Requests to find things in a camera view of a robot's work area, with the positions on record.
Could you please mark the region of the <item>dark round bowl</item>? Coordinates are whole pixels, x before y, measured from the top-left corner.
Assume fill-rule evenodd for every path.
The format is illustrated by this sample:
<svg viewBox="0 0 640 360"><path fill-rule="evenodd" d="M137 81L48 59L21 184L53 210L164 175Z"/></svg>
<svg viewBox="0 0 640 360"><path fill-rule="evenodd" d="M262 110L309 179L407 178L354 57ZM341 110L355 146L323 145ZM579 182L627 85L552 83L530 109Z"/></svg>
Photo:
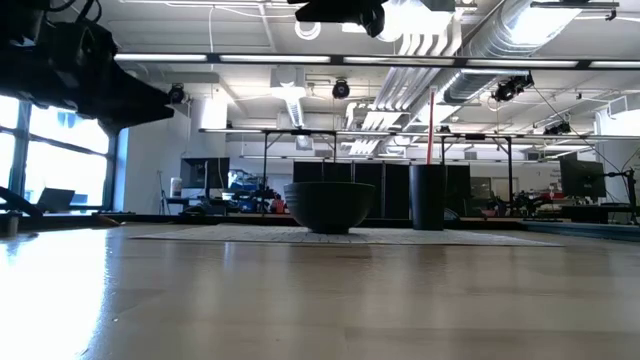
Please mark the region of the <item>dark round bowl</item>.
<svg viewBox="0 0 640 360"><path fill-rule="evenodd" d="M311 232L346 234L369 214L376 188L349 182L296 182L284 186L293 219Z"/></svg>

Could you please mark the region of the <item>black partition panels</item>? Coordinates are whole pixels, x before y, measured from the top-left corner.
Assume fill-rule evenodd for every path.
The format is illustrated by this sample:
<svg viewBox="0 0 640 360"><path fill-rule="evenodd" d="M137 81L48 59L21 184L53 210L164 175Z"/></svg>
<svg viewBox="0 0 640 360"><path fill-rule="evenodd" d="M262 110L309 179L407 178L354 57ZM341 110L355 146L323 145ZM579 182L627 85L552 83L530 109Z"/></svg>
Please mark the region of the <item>black partition panels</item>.
<svg viewBox="0 0 640 360"><path fill-rule="evenodd" d="M293 166L294 182L334 181L373 185L374 203L368 218L410 218L410 166L387 163L301 162ZM455 221L467 213L471 200L469 166L446 166L445 220Z"/></svg>

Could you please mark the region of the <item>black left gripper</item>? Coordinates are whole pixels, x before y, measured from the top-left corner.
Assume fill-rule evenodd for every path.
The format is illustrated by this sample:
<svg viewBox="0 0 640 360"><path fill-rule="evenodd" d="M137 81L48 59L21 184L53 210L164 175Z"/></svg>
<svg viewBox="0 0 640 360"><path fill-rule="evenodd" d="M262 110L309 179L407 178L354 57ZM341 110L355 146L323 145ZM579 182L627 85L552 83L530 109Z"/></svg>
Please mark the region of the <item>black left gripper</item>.
<svg viewBox="0 0 640 360"><path fill-rule="evenodd" d="M174 116L167 93L116 64L116 49L54 50L38 69L30 100L99 118L107 133Z"/></svg>

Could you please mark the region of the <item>silver ceiling duct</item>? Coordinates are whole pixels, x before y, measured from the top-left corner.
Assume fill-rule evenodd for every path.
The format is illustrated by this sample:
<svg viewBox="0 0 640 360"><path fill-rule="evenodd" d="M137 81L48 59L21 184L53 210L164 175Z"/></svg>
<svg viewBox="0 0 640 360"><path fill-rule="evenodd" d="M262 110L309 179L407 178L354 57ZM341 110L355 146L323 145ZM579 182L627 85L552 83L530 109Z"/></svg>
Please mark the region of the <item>silver ceiling duct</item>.
<svg viewBox="0 0 640 360"><path fill-rule="evenodd" d="M579 8L563 8L560 0L505 0L462 48L466 57L530 57L577 17ZM438 74L442 100L464 103L486 90L495 77L449 69Z"/></svg>

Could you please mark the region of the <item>black cylindrical cup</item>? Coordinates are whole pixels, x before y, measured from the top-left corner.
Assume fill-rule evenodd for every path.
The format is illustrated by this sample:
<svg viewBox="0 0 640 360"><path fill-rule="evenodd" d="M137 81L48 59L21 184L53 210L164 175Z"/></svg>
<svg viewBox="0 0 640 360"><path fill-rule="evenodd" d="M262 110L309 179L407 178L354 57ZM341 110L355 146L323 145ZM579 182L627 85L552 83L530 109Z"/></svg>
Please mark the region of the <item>black cylindrical cup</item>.
<svg viewBox="0 0 640 360"><path fill-rule="evenodd" d="M445 167L411 165L409 186L414 230L442 231L445 212Z"/></svg>

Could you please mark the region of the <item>dark computer monitor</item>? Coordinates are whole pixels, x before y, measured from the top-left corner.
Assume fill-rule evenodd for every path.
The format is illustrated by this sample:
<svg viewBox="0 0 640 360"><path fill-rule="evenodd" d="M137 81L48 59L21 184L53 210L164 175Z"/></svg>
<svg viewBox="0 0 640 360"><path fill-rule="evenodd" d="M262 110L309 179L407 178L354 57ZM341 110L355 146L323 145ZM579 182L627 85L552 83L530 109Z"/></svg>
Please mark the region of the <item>dark computer monitor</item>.
<svg viewBox="0 0 640 360"><path fill-rule="evenodd" d="M605 173L601 163L561 159L560 171L565 196L592 199L606 196Z"/></svg>
<svg viewBox="0 0 640 360"><path fill-rule="evenodd" d="M230 159L182 158L180 177L184 188L225 189L229 182Z"/></svg>

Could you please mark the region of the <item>red plastic utensil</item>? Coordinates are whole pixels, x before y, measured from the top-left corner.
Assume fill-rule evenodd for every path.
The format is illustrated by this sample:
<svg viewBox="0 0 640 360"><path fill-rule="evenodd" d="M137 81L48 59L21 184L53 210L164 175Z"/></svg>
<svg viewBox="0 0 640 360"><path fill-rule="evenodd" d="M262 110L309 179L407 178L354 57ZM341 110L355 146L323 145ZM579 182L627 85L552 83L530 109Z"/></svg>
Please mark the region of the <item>red plastic utensil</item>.
<svg viewBox="0 0 640 360"><path fill-rule="evenodd" d="M431 86L429 92L429 123L428 123L428 143L426 151L426 164L431 165L433 160L433 139L434 139L434 108L437 95L437 87Z"/></svg>

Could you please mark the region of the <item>woven beige placemat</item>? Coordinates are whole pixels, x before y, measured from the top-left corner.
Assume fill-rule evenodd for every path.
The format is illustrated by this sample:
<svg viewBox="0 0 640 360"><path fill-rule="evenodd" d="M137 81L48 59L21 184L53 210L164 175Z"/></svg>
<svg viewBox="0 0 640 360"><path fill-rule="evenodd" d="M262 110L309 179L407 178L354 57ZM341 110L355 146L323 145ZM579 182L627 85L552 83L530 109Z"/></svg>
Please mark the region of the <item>woven beige placemat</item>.
<svg viewBox="0 0 640 360"><path fill-rule="evenodd" d="M338 245L561 247L561 244L557 243L460 230L416 231L411 229L354 228L346 234L320 234L301 227L241 225L194 227L137 235L134 236L134 239Z"/></svg>

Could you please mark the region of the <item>open laptop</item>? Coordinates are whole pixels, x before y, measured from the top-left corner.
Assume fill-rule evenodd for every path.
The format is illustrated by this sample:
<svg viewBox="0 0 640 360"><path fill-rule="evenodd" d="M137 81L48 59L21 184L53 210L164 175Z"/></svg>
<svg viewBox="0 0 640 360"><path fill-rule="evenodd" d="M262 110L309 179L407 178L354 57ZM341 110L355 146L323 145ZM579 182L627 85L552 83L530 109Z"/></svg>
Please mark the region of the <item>open laptop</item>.
<svg viewBox="0 0 640 360"><path fill-rule="evenodd" d="M43 213L61 213L70 209L74 190L44 188L36 207Z"/></svg>

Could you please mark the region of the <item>overhead frame bar with lights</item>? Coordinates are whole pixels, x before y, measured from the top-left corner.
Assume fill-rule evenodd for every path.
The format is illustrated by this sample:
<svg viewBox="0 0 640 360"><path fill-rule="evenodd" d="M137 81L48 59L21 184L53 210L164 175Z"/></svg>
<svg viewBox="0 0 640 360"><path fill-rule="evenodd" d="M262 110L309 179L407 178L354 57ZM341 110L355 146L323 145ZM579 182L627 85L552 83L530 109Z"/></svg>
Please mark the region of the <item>overhead frame bar with lights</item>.
<svg viewBox="0 0 640 360"><path fill-rule="evenodd" d="M305 55L240 53L122 53L119 62L233 65L330 65L452 69L515 69L572 71L640 71L640 60L477 58L397 55Z"/></svg>

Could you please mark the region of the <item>black table edge rail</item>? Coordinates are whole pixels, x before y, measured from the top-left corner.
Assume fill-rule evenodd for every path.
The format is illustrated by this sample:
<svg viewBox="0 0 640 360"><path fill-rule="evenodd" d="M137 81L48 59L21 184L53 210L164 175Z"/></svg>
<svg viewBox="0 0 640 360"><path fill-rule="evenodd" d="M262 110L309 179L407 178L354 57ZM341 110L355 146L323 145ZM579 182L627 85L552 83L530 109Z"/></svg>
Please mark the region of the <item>black table edge rail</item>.
<svg viewBox="0 0 640 360"><path fill-rule="evenodd" d="M52 231L73 228L104 228L118 226L123 223L170 224L170 225L218 225L241 224L258 226L294 226L296 221L291 217L215 217L215 216L169 216L169 215L135 215L135 214L91 214L70 215L53 214L41 218L20 216L17 229L25 231ZM607 239L640 244L640 227L632 225L609 225L554 221L528 220L452 220L445 221L444 227L450 230L487 230L487 231L526 231L555 235L578 236Z"/></svg>

